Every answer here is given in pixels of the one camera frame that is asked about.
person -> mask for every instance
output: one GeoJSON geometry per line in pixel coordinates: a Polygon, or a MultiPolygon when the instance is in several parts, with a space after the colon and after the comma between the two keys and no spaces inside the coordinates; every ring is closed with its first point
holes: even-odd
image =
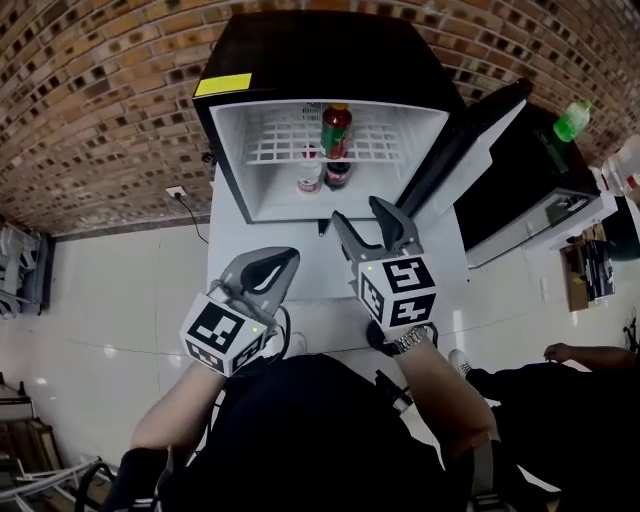
{"type": "Polygon", "coordinates": [[[544,357],[548,362],[493,374],[473,368],[459,349],[449,361],[483,397],[500,402],[492,410],[504,447],[562,491],[560,511],[637,506],[638,443],[628,435],[640,389],[636,354],[556,343],[544,357]],[[561,364],[567,361],[591,371],[561,364]]]}
{"type": "Polygon", "coordinates": [[[446,471],[371,382],[327,355],[285,358],[229,379],[194,362],[138,423],[102,510],[400,502],[462,512],[471,502],[477,510],[546,511],[500,444],[485,400],[426,329],[413,332],[420,336],[395,360],[446,471]]]}

strap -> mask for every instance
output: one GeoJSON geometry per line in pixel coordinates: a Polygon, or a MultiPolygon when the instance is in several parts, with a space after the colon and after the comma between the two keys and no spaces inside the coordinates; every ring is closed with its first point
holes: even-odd
{"type": "Polygon", "coordinates": [[[471,485],[472,510],[475,512],[505,512],[511,507],[494,490],[493,445],[491,439],[473,450],[473,483],[471,485]]]}

green bottle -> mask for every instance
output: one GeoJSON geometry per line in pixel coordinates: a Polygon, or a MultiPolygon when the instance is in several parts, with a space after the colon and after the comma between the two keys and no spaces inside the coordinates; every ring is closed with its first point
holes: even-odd
{"type": "Polygon", "coordinates": [[[589,100],[575,101],[553,125],[553,130],[561,141],[571,142],[589,122],[589,100]]]}

person's arm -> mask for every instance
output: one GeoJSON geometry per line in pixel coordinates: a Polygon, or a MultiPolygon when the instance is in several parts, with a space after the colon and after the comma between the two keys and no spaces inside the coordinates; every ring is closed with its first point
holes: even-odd
{"type": "Polygon", "coordinates": [[[549,345],[544,351],[547,361],[564,363],[570,359],[591,371],[631,368],[636,364],[636,355],[618,347],[572,347],[564,343],[549,345]]]}
{"type": "Polygon", "coordinates": [[[445,463],[488,439],[498,429],[484,398],[425,339],[396,356],[420,416],[440,443],[445,463]]]}
{"type": "Polygon", "coordinates": [[[227,378],[193,362],[171,390],[140,420],[131,448],[191,453],[208,425],[216,398],[227,378]]]}

brick wall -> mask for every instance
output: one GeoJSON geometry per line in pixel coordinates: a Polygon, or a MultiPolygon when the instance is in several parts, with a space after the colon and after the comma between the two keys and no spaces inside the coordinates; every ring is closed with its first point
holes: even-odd
{"type": "Polygon", "coordinates": [[[0,7],[0,214],[55,234],[209,210],[191,95],[233,13],[358,10],[412,21],[469,102],[527,76],[556,113],[586,97],[597,161],[638,131],[630,0],[9,0],[0,7]]]}

